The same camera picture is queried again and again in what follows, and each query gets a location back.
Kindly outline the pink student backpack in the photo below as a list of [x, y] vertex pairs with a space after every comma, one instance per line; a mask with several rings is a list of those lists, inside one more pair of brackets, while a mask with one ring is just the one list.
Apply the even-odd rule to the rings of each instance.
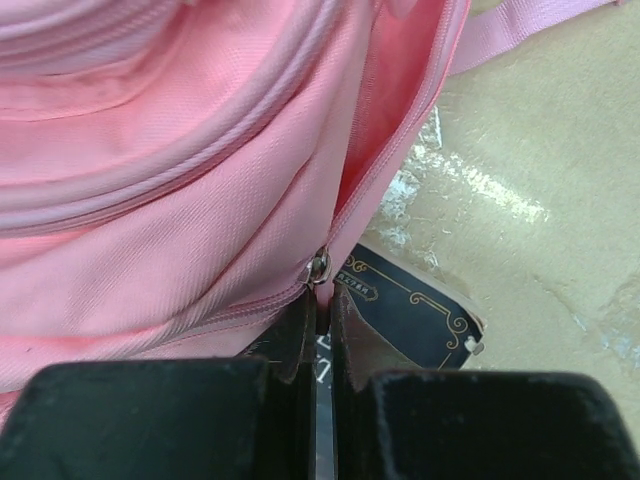
[[1, 391], [232, 355], [356, 243], [445, 79], [591, 1], [5, 1]]

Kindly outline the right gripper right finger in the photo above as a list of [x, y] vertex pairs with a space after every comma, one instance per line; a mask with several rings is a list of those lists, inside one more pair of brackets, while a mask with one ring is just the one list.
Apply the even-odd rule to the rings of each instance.
[[337, 288], [331, 303], [340, 479], [635, 479], [609, 394], [566, 372], [423, 369]]

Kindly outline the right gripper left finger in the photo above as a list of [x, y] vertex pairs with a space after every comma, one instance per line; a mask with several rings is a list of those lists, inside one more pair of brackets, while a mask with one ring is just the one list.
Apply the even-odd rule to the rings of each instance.
[[303, 294], [233, 358], [41, 370], [2, 431], [2, 477], [312, 478], [315, 312]]

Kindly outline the Tale of Two Cities book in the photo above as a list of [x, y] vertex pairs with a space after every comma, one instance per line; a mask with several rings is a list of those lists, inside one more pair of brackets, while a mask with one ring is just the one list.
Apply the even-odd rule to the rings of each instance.
[[333, 327], [316, 340], [319, 479], [456, 479], [478, 436], [455, 390], [484, 348], [482, 320], [431, 277], [364, 243], [335, 276]]

